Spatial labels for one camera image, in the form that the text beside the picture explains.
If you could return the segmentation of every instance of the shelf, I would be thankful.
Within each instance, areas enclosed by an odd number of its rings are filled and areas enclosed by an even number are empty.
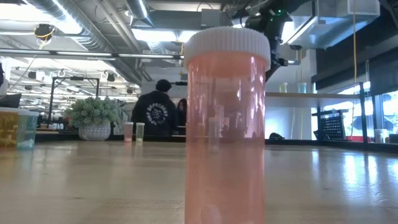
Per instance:
[[[266,107],[316,108],[359,100],[359,95],[266,93]]]

